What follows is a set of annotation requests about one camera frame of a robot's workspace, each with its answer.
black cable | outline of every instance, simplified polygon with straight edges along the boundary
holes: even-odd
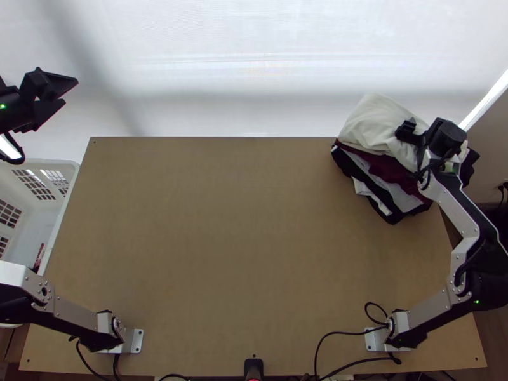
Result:
[[[116,381],[122,381],[120,376],[118,375],[118,361],[120,360],[120,353],[115,353],[115,358],[113,360],[113,377]]]
[[[182,375],[179,375],[177,373],[170,373],[168,375],[165,375],[163,378],[160,378],[159,381],[163,381],[164,379],[166,378],[170,378],[170,377],[177,377],[177,378],[181,378],[182,380],[185,380],[185,381],[189,381],[190,378],[189,377],[185,377],[185,376],[182,376]]]
[[[332,335],[348,335],[348,336],[363,336],[369,332],[374,332],[374,331],[378,331],[378,330],[383,330],[386,328],[386,325],[383,325],[381,327],[376,327],[376,328],[373,328],[371,330],[365,330],[364,332],[342,332],[342,331],[333,331],[333,332],[328,332],[325,336],[321,337],[321,340],[319,341],[319,343],[317,344],[317,347],[316,347],[316,352],[314,353],[314,380],[318,380],[318,353],[319,353],[319,348],[321,347],[321,344],[323,343],[323,341],[328,337],[328,336],[332,336]]]
[[[120,353],[117,353],[117,354],[115,354],[115,358],[113,360],[113,375],[114,375],[116,381],[122,381],[120,376],[118,375],[118,361],[119,360],[120,360]],[[176,373],[167,374],[167,375],[163,376],[159,381],[162,381],[165,378],[170,378],[170,377],[177,377],[177,378],[181,378],[182,380],[189,381],[188,377],[185,377],[185,376],[182,376],[182,375],[179,375]]]
[[[441,373],[447,376],[451,381],[457,381],[447,371],[441,370]]]
[[[367,303],[365,303],[365,306],[363,307],[363,309],[365,311],[365,314],[370,319],[370,321],[372,321],[373,323],[379,324],[379,325],[386,326],[386,322],[385,321],[379,321],[379,320],[374,319],[372,316],[370,316],[369,311],[368,311],[369,305],[374,305],[375,307],[378,307],[381,310],[381,312],[383,312],[385,318],[388,318],[388,314],[386,313],[384,308],[381,307],[380,305],[376,304],[376,303],[373,303],[373,302],[367,302]]]
[[[72,341],[74,339],[75,339],[75,337],[71,337],[69,339],[69,341]],[[97,373],[95,370],[93,370],[90,365],[88,365],[88,363],[84,359],[83,355],[81,354],[81,351],[79,350],[79,340],[76,342],[76,351],[77,351],[77,354],[78,354],[79,358],[81,359],[81,362],[86,366],[86,369],[88,369],[88,371],[91,374],[93,374],[97,378],[100,378],[103,381],[111,381],[111,380],[109,380],[109,378],[105,378],[105,377],[101,376],[99,373]]]
[[[358,364],[363,364],[363,363],[370,363],[372,361],[393,361],[395,362],[397,365],[400,365],[402,363],[402,361],[398,358],[395,358],[393,356],[393,353],[392,352],[388,352],[388,355],[389,357],[387,358],[370,358],[370,359],[363,359],[363,360],[358,360],[358,361],[353,361],[352,363],[349,363],[347,365],[344,365],[344,366],[341,366],[340,368],[337,368],[336,370],[334,371],[331,371],[329,374],[327,374],[326,376],[323,376],[321,377],[318,381],[323,381],[323,380],[326,380],[327,378],[331,377],[331,376],[334,376],[336,375],[337,373],[340,373],[341,371],[345,370],[345,369],[348,369],[350,368],[351,366],[354,366],[354,365],[358,365]]]
[[[499,205],[497,206],[497,209],[500,209],[504,202],[504,187],[503,185],[499,185],[497,189],[501,192],[501,201],[499,201]]]

wooden table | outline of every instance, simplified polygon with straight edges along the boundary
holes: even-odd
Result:
[[[385,223],[333,162],[329,138],[92,138],[46,276],[63,296],[145,330],[125,375],[312,371],[328,331],[371,323],[363,305],[409,308],[443,287],[450,244],[437,206]],[[363,337],[324,342],[319,372],[375,356]],[[486,366],[471,315],[400,366]],[[111,372],[112,356],[86,354]],[[63,334],[30,327],[23,370],[86,373]]]

laundry basket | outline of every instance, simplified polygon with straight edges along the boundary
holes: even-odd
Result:
[[[0,164],[0,260],[44,274],[78,171],[73,161]]]

white wall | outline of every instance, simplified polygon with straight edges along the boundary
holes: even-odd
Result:
[[[37,133],[16,134],[27,157],[81,162],[91,136],[337,135],[361,94],[186,95],[111,100],[99,92],[69,93],[67,105]],[[462,120],[481,95],[394,96],[431,123]]]

